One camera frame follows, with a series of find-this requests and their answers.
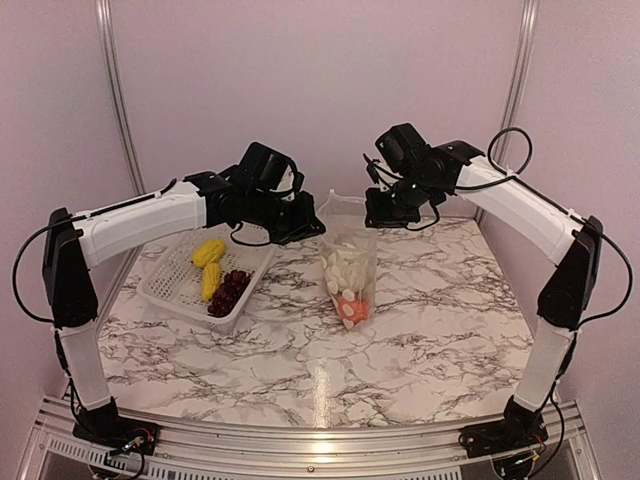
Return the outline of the clear zip top bag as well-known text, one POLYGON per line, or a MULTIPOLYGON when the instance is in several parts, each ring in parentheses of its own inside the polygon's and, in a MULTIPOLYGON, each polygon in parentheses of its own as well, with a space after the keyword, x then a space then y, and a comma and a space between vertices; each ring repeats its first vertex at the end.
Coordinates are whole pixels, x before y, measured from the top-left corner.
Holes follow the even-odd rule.
POLYGON ((326 227, 319 254, 326 291, 348 330, 368 321, 375 309, 377 232, 365 226, 365 200, 333 189, 317 211, 326 227))

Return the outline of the white cauliflower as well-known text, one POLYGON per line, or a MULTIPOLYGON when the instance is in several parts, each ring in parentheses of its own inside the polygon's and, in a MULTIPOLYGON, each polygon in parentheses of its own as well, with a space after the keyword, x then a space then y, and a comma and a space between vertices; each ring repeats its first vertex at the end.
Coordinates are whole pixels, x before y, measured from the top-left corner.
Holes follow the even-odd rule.
POLYGON ((347 298, 351 299, 363 294, 375 280, 375 258, 353 244, 324 246, 321 262, 331 295, 347 292, 347 298))

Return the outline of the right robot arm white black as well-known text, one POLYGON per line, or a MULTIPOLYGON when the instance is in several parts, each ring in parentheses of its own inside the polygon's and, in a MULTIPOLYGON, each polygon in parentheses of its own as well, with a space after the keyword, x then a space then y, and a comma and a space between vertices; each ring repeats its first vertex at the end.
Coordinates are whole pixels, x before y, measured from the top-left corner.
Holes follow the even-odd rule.
POLYGON ((520 233, 556 268, 538 297, 538 325, 523 377, 495 428, 496 440, 515 448, 533 433, 534 419, 569 360, 597 272, 601 224, 561 211, 464 141, 432 147, 384 134, 376 147, 381 169, 394 182, 367 190, 367 227, 407 228, 420 221, 424 204, 437 206, 458 195, 520 233))

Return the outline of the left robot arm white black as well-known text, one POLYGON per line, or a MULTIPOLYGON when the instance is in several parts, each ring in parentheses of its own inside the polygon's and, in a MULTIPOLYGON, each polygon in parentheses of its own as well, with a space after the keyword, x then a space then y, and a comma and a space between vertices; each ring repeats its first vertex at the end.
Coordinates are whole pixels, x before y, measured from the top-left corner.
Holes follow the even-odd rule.
POLYGON ((302 180, 297 174, 291 189, 269 191, 255 181, 234 184, 228 171, 202 172, 98 210, 71 215, 61 208, 51 214, 42 274, 57 353, 80 405, 81 427, 106 445, 119 444, 127 432, 98 349, 91 269, 148 242, 221 224, 256 225, 275 245, 318 236, 325 227, 302 180))

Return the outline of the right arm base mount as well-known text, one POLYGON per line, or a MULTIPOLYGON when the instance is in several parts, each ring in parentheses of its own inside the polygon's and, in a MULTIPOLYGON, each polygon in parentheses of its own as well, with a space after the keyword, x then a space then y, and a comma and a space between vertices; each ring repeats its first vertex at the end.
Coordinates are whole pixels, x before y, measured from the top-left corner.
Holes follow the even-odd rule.
POLYGON ((463 427, 458 443, 469 458, 478 458, 541 445, 548 438, 541 411, 527 410, 510 399, 500 420, 463 427))

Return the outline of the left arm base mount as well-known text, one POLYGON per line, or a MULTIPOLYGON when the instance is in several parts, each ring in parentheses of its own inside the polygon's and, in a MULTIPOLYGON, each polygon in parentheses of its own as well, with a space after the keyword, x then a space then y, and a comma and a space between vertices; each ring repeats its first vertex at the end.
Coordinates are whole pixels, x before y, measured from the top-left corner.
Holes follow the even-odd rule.
POLYGON ((77 438, 122 451, 126 444, 140 437, 142 444, 137 449, 144 455, 152 455, 160 432, 156 423, 123 417, 116 401, 110 401, 96 409, 75 407, 73 435, 77 438))

